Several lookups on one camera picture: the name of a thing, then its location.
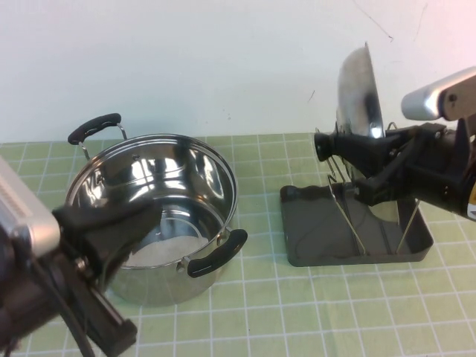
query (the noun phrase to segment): pot handle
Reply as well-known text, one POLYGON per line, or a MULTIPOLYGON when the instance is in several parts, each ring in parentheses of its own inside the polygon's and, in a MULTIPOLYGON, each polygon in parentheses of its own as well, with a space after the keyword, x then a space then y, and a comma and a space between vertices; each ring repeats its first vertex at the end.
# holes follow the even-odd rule
POLYGON ((201 277, 217 270, 228 263, 245 244, 248 233, 244 229, 230 232, 227 241, 212 251, 205 258, 194 259, 188 263, 187 273, 190 277, 201 277))
POLYGON ((117 126, 121 130, 124 140, 127 140, 126 130, 121 126, 120 120, 121 117, 118 113, 112 113, 86 121, 68 136, 68 142, 71 145, 79 145, 83 149, 85 157, 89 160, 88 150, 83 146, 87 137, 110 126, 117 126))

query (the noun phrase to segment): grid line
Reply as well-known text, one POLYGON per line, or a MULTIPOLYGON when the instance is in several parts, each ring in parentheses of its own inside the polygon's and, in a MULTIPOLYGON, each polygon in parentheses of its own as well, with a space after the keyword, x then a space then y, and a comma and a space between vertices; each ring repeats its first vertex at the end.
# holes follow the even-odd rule
POLYGON ((53 147, 53 143, 50 143, 50 147, 48 148, 48 157, 46 159, 46 165, 45 165, 45 168, 43 169, 42 177, 39 180, 39 186, 38 186, 38 190, 36 192, 37 195, 39 194, 40 190, 42 189, 43 181, 45 180, 46 172, 48 170, 48 162, 49 162, 50 157, 51 157, 51 148, 52 147, 53 147))
MULTIPOLYGON (((19 165, 18 165, 18 172, 20 172, 21 168, 22 168, 22 164, 23 164, 23 159, 25 158, 25 154, 27 152, 27 146, 28 146, 28 143, 25 143, 25 146, 23 147, 23 153, 22 153, 22 158, 20 159, 20 162, 19 162, 19 165)), ((30 335, 28 337, 28 345, 27 345, 27 351, 26 351, 26 356, 28 357, 28 355, 30 354, 30 349, 31 349, 31 342, 33 340, 33 335, 30 335)))
MULTIPOLYGON (((231 158, 233 162, 231 163, 231 167, 235 170, 235 150, 234 150, 234 140, 233 136, 231 137, 231 158)), ((237 194, 239 195, 239 187, 237 183, 237 194)), ((241 212, 239 211, 239 206, 237 205, 237 212, 235 213, 238 217, 238 222, 241 217, 241 212)), ((243 265, 243 250, 239 250, 239 258, 240 258, 240 268, 241 268, 241 278, 242 278, 242 290, 243 290, 243 306, 245 307, 245 328, 246 328, 246 349, 248 351, 248 357, 251 357, 251 345, 250 345, 250 326, 248 321, 248 307, 246 303, 246 284, 245 284, 245 266, 243 265)))
POLYGON ((135 357, 139 357, 139 347, 141 342, 142 330, 142 306, 139 308, 138 325, 137 325, 137 342, 135 343, 135 357))
POLYGON ((173 309, 173 357, 177 356, 177 312, 178 306, 173 309))
MULTIPOLYGON (((78 146, 77 145, 74 145, 74 154, 77 153, 77 150, 78 150, 78 146)), ((76 167, 76 155, 74 155, 73 157, 73 162, 71 163, 71 172, 68 174, 68 186, 70 184, 72 184, 72 180, 73 180, 73 175, 75 174, 75 167, 76 167)))
POLYGON ((212 289, 208 289, 208 305, 210 306, 210 313, 208 314, 208 320, 210 321, 210 357, 213 357, 213 319, 212 319, 213 310, 211 306, 211 290, 212 289))
MULTIPOLYGON (((296 304, 296 306, 313 306, 314 303, 299 303, 299 304, 296 304)), ((276 306, 261 306, 259 309, 270 309, 270 308, 279 308, 279 305, 276 305, 276 306)), ((241 310, 244 310, 243 308, 230 308, 230 309, 215 309, 213 310, 213 312, 228 312, 228 311, 241 311, 241 310)), ((178 312, 179 314, 178 315, 193 315, 193 314, 204 314, 204 313, 207 313, 208 311, 205 310, 205 311, 192 311, 192 312, 178 312)), ((173 312, 170 312, 168 314, 163 314, 163 315, 143 315, 142 317, 143 318, 151 318, 151 317, 157 317, 157 316, 161 316, 161 317, 167 317, 167 316, 170 316, 172 317, 173 316, 173 312)), ((476 322, 476 319, 470 319, 469 320, 470 322, 476 322)), ((396 325, 396 328, 397 329, 400 329, 400 328, 404 328, 404 327, 426 327, 426 326, 429 326, 429 325, 432 325, 434 324, 435 326, 439 326, 439 325, 446 325, 446 324, 461 324, 461 323, 465 323, 467 322, 466 319, 459 319, 459 320, 450 320, 450 321, 429 321, 429 322, 419 322, 419 323, 412 323, 412 324, 397 324, 396 325)), ((374 327, 358 327, 356 325, 356 327, 350 327, 350 328, 345 328, 345 329, 320 329, 320 330, 313 330, 313 331, 303 331, 303 332, 286 332, 286 333, 269 333, 269 334, 262 334, 262 335, 250 335, 250 338, 262 338, 262 337, 269 337, 269 336, 274 336, 274 335, 289 335, 289 336, 292 336, 292 335, 300 335, 301 333, 303 334, 307 334, 307 335, 318 335, 320 334, 321 332, 322 333, 329 333, 329 332, 356 332, 356 331, 375 331, 375 330, 379 330, 379 329, 394 329, 395 326, 392 326, 392 325, 387 325, 387 326, 374 326, 374 327)), ((216 341, 220 341, 220 340, 228 340, 228 339, 233 339, 233 338, 242 338, 242 339, 245 339, 246 337, 245 336, 237 336, 237 337, 215 337, 214 340, 216 341)), ((206 338, 206 339, 202 339, 202 340, 185 340, 185 341, 177 341, 176 343, 184 343, 184 342, 187 342, 187 341, 208 341, 209 339, 206 338)), ((139 346, 144 346, 144 345, 148 345, 149 343, 145 343, 145 344, 142 344, 142 343, 139 343, 138 345, 139 346)))
MULTIPOLYGON (((229 146, 229 147, 215 147, 215 149, 217 150, 220 150, 220 149, 227 149, 227 148, 230 148, 230 149, 233 149, 233 146, 229 146)), ((81 155, 75 155, 75 156, 55 156, 55 158, 58 158, 58 159, 71 159, 71 160, 74 160, 75 158, 77 158, 77 156, 80 156, 81 155)), ((315 159, 314 156, 303 156, 301 158, 308 158, 308 159, 315 159)), ((264 162, 267 162, 267 161, 274 161, 276 159, 274 158, 264 158, 262 160, 236 160, 235 162, 236 163, 244 163, 244 162, 251 162, 251 163, 257 163, 257 162, 260 162, 260 161, 264 161, 264 162)), ((26 158, 25 159, 26 162, 30 161, 30 162, 35 162, 35 161, 47 161, 46 158, 26 158)), ((16 163, 16 162, 20 162, 20 160, 9 160, 9 162, 13 162, 13 163, 16 163)))
MULTIPOLYGON (((419 295, 414 295, 410 298, 417 298, 419 297, 419 295)), ((404 300, 405 298, 408 298, 408 297, 392 297, 393 300, 404 300)), ((382 298, 379 298, 379 299, 367 299, 367 300, 364 300, 364 299, 355 299, 355 300, 327 300, 327 301, 322 301, 322 302, 317 302, 318 305, 327 305, 329 303, 332 303, 332 304, 343 304, 343 303, 351 303, 351 302, 354 302, 354 303, 360 303, 360 302, 378 302, 378 301, 385 301, 385 299, 382 297, 382 298)), ((263 305, 263 306, 248 306, 246 309, 247 310, 260 310, 260 309, 279 309, 281 306, 283 307, 296 307, 296 306, 314 306, 315 305, 315 302, 306 302, 306 303, 286 303, 286 304, 283 304, 283 305, 263 305)), ((180 315, 194 315, 194 314, 203 314, 203 313, 208 313, 208 312, 239 312, 239 311, 245 311, 246 310, 244 307, 230 307, 230 308, 227 308, 227 309, 212 309, 212 310, 209 310, 209 309, 205 309, 205 310, 191 310, 191 311, 179 311, 177 312, 177 316, 180 316, 180 315)), ((167 316, 170 316, 170 317, 174 317, 175 316, 175 313, 174 312, 164 312, 164 313, 158 313, 158 314, 150 314, 150 315, 147 315, 147 314, 143 314, 141 315, 142 318, 158 318, 158 317, 167 317, 167 316)), ((128 316, 128 318, 138 318, 139 315, 130 315, 128 316)), ((397 327, 397 328, 400 328, 400 327, 415 327, 415 326, 427 326, 427 325, 431 325, 431 324, 435 324, 435 325, 439 325, 439 324, 457 324, 457 323, 462 323, 462 322, 476 322, 476 318, 464 318, 464 319, 458 319, 458 320, 448 320, 448 321, 431 321, 431 319, 428 319, 430 322, 425 322, 425 323, 415 323, 415 324, 396 324, 396 326, 393 326, 393 325, 389 325, 389 326, 386 326, 387 328, 394 328, 394 327, 397 327)), ((59 324, 64 324, 63 322, 51 322, 49 323, 51 325, 59 325, 59 324)), ((357 329, 372 329, 372 327, 358 327, 358 328, 355 328, 355 330, 357 329)))
POLYGON ((68 332, 65 334, 65 341, 62 343, 62 353, 61 356, 65 357, 66 354, 66 347, 68 346, 68 332))
MULTIPOLYGON (((18 161, 8 161, 9 163, 19 163, 20 160, 18 161)), ((256 160, 256 161, 243 161, 243 162, 256 162, 256 163, 259 163, 261 162, 260 160, 256 160)), ((279 178, 279 177, 284 177, 284 176, 289 176, 289 175, 292 175, 292 176, 307 176, 311 173, 293 173, 293 174, 285 174, 285 175, 267 175, 266 178, 270 178, 270 179, 276 179, 276 178, 279 178)), ((65 174, 65 173, 49 173, 48 176, 65 176, 65 175, 68 175, 68 174, 65 174)), ((31 175, 22 175, 22 177, 42 177, 42 174, 41 173, 37 173, 37 174, 31 174, 31 175)), ((238 179, 261 179, 262 176, 237 176, 238 179)))
POLYGON ((380 286, 382 288, 382 292, 383 292, 383 295, 384 295, 385 306, 387 307, 387 311, 388 311, 388 314, 390 316, 390 321, 391 321, 392 326, 393 326, 393 331, 395 332, 396 340, 399 344, 400 353, 403 356, 404 352, 403 352, 402 342, 400 341, 399 333, 396 330, 395 319, 393 318, 392 309, 390 308, 390 303, 388 302, 388 296, 387 296, 387 292, 385 291, 384 282, 383 282, 382 276, 380 274, 377 274, 377 276, 379 277, 380 286))
MULTIPOLYGON (((258 156, 261 159, 260 137, 258 135, 257 135, 257 140, 258 140, 258 156)), ((260 168, 261 168, 261 173, 263 174, 263 176, 262 176, 263 187, 264 187, 264 189, 266 189, 263 163, 261 161, 260 161, 260 168)), ((266 211, 268 211, 268 200, 267 199, 265 199, 265 207, 266 207, 266 211)), ((271 220, 269 218, 269 214, 268 214, 268 227, 269 227, 270 233, 272 233, 271 232, 271 220)), ((273 242, 272 234, 271 234, 271 253, 274 256, 274 242, 273 242)), ((276 284, 277 284, 277 299, 278 299, 279 305, 280 305, 281 324, 282 324, 283 332, 286 332, 286 325, 284 323, 284 313, 283 313, 283 306, 282 306, 282 300, 281 300, 280 284, 279 284, 279 281, 277 279, 276 257, 273 257, 273 264, 274 264, 274 267, 273 267, 274 268, 274 276, 276 277, 276 284)), ((284 338, 284 345, 286 347, 286 357, 290 357, 289 347, 288 347, 288 340, 287 340, 286 337, 284 338)))
MULTIPOLYGON (((341 266, 341 270, 344 273, 344 266, 341 266)), ((347 296, 349 297, 349 300, 350 300, 350 309, 352 311, 352 317, 354 319, 354 324, 356 326, 358 326, 356 310, 354 309, 354 301, 352 300, 352 295, 350 294, 349 281, 347 280, 347 277, 344 277, 344 281, 345 281, 345 286, 346 286, 346 289, 347 289, 347 296)), ((365 357, 367 354, 365 352, 364 340, 362 339, 362 334, 361 334, 362 328, 360 328, 360 329, 357 328, 356 330, 357 330, 357 334, 358 334, 358 341, 360 342, 360 348, 361 348, 361 351, 362 351, 362 355, 365 357)))
MULTIPOLYGON (((314 333, 303 333, 303 335, 313 335, 314 333)), ((273 335, 273 337, 282 337, 282 335, 273 335)), ((259 339, 262 337, 251 337, 253 339, 259 339)), ((242 338, 237 337, 237 338, 218 338, 217 341, 235 341, 235 340, 240 340, 242 338)), ((179 344, 196 344, 197 342, 206 342, 207 340, 190 340, 190 341, 180 341, 179 344)), ((170 345, 170 342, 158 342, 156 344, 142 344, 141 347, 154 347, 154 346, 167 346, 170 345)), ((32 356, 48 356, 49 353, 61 353, 62 350, 51 350, 51 351, 36 351, 30 353, 32 356)), ((65 352, 69 353, 76 353, 79 352, 79 350, 76 349, 68 349, 65 350, 65 352)), ((461 355, 464 356, 465 354, 475 354, 475 350, 466 350, 466 351, 450 351, 450 352, 444 352, 444 353, 423 353, 423 354, 413 354, 413 355, 405 355, 406 357, 427 357, 427 356, 455 356, 455 355, 461 355)), ((25 356, 24 353, 15 353, 15 356, 25 356)))

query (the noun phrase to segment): green cutting mat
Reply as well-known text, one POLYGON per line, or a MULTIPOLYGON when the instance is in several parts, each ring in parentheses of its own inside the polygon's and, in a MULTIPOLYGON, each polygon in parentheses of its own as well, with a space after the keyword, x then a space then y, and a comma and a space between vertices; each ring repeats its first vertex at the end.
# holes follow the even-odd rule
MULTIPOLYGON (((278 192, 321 184, 310 134, 205 138, 239 185, 234 225, 250 237, 221 280, 178 306, 141 308, 112 296, 139 328, 125 356, 476 356, 476 224, 422 205, 436 244, 421 263, 295 268, 286 260, 278 192)), ((91 154, 113 144, 87 141, 91 154)), ((64 143, 4 144, 6 158, 50 208, 82 151, 64 143)), ((79 356, 60 320, 18 356, 79 356)))

